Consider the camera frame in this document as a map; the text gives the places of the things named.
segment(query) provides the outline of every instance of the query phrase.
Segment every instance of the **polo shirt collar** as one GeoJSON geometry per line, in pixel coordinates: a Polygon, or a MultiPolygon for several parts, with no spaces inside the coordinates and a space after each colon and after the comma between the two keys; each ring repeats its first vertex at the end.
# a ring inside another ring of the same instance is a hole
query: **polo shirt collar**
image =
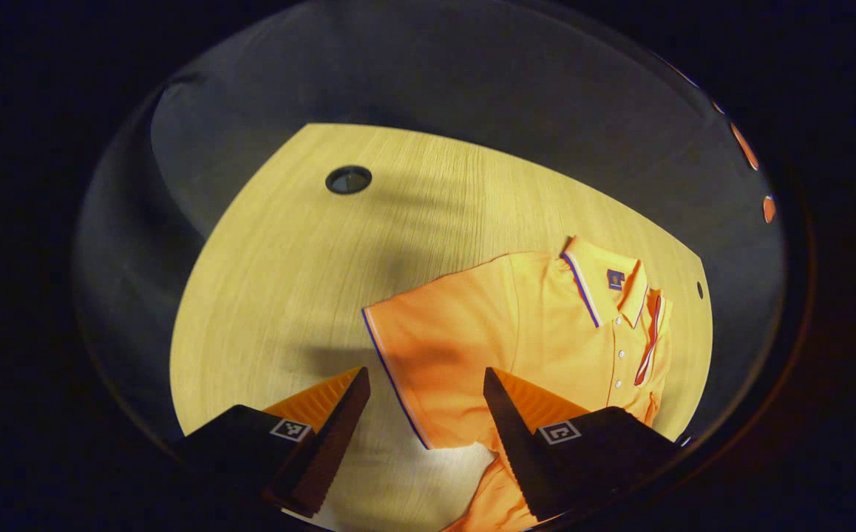
{"type": "Polygon", "coordinates": [[[648,300],[648,277],[641,260],[602,249],[578,236],[573,236],[566,245],[563,258],[573,269],[580,295],[596,327],[613,321],[619,314],[632,329],[637,326],[648,300]],[[608,294],[610,269],[626,276],[622,283],[625,298],[618,306],[608,294]]]}

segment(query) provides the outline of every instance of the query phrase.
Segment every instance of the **black background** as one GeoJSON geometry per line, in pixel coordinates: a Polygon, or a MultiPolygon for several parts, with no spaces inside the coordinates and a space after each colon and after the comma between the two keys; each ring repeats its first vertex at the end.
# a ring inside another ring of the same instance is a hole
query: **black background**
{"type": "MultiPolygon", "coordinates": [[[[256,528],[264,511],[179,471],[79,341],[69,245],[90,169],[185,61],[279,9],[0,2],[0,529],[256,528]]],[[[715,95],[797,177],[819,283],[802,378],[740,451],[623,529],[856,528],[856,4],[590,4],[715,95]],[[793,421],[798,430],[774,431],[793,421]]]]}

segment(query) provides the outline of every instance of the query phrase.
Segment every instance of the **shirt sleeve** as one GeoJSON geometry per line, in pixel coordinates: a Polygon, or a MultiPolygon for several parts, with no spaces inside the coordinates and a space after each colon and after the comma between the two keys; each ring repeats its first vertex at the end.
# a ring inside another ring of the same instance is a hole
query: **shirt sleeve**
{"type": "Polygon", "coordinates": [[[492,419],[484,370],[509,371],[517,297],[508,256],[363,309],[381,364],[422,445],[472,445],[492,419]]]}
{"type": "Polygon", "coordinates": [[[520,486],[510,474],[505,456],[496,457],[488,465],[468,511],[442,532],[514,532],[537,524],[520,486]]]}

